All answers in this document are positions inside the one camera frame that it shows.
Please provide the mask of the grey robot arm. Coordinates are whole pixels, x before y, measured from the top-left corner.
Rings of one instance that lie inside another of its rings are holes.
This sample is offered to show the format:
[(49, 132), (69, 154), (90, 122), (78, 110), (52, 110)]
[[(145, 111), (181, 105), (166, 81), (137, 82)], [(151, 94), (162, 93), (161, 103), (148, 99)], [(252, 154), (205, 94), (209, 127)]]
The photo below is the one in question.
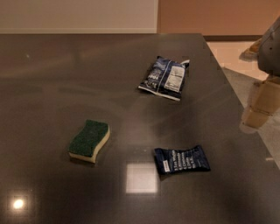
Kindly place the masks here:
[(253, 82), (241, 116), (240, 127), (253, 133), (280, 109), (280, 17), (241, 56), (256, 60), (258, 69), (267, 74), (265, 80)]

